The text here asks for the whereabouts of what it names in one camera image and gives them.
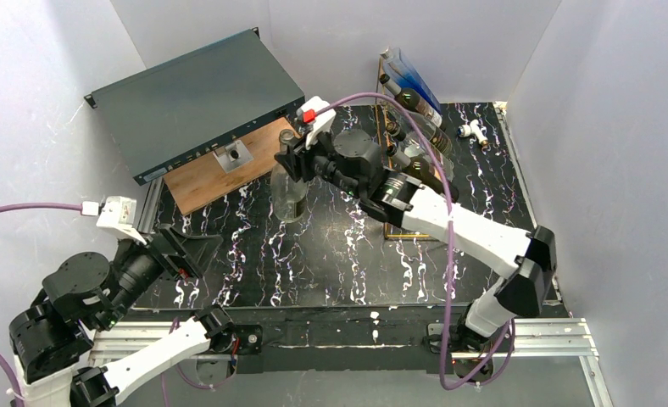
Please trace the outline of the blue glass bottle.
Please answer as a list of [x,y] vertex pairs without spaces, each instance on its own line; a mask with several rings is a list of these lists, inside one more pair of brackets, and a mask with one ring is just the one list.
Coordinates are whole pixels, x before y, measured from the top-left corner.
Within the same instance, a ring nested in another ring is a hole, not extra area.
[[400,87],[416,90],[438,113],[441,112],[437,97],[400,47],[388,47],[380,57],[384,73]]

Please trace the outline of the clear round glass bottle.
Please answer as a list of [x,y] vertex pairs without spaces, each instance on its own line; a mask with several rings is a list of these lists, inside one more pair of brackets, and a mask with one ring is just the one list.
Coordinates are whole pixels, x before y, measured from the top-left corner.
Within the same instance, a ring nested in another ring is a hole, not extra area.
[[282,164],[276,163],[270,174],[270,191],[274,215],[282,222],[293,223],[304,213],[309,185],[294,181]]

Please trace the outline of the clear tall glass bottle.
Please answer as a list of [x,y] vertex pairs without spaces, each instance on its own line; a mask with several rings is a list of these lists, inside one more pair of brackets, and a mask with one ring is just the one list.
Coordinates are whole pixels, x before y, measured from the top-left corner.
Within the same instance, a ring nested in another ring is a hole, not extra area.
[[[424,143],[420,141],[415,132],[415,127],[395,108],[391,103],[385,102],[384,106],[387,113],[386,131],[389,138],[398,148],[401,148],[408,156],[423,156],[429,159],[429,154],[424,148]],[[432,151],[438,159],[445,161],[451,153],[451,140],[437,127],[431,120],[425,116],[409,111],[409,115],[420,130],[424,138],[428,141]]]

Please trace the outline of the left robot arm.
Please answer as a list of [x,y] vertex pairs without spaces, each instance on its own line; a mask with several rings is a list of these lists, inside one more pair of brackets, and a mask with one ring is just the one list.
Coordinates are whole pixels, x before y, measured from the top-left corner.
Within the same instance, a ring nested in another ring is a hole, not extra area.
[[108,331],[163,275],[200,277],[222,243],[170,225],[119,241],[112,259],[96,252],[69,257],[44,278],[31,307],[9,324],[17,382],[16,406],[116,406],[172,366],[233,337],[219,306],[196,311],[172,333],[101,367],[79,367],[92,350],[88,332]]

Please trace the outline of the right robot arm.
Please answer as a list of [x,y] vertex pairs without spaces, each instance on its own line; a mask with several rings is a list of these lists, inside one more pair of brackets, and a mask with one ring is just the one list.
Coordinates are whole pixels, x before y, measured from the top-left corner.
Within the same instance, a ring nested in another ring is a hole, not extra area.
[[294,181],[319,177],[357,198],[375,220],[452,244],[497,273],[497,283],[447,329],[450,350],[480,347],[516,316],[540,316],[556,270],[555,235],[548,228],[526,231],[453,203],[383,165],[381,146],[362,131],[324,132],[310,148],[294,137],[275,160]]

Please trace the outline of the dark brown wine bottle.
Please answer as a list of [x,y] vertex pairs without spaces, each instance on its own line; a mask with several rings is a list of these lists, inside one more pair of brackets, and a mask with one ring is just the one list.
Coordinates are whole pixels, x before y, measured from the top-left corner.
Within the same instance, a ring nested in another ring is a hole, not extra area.
[[416,90],[401,87],[386,73],[380,74],[378,81],[403,107],[425,116],[434,125],[442,130],[444,129],[442,116]]

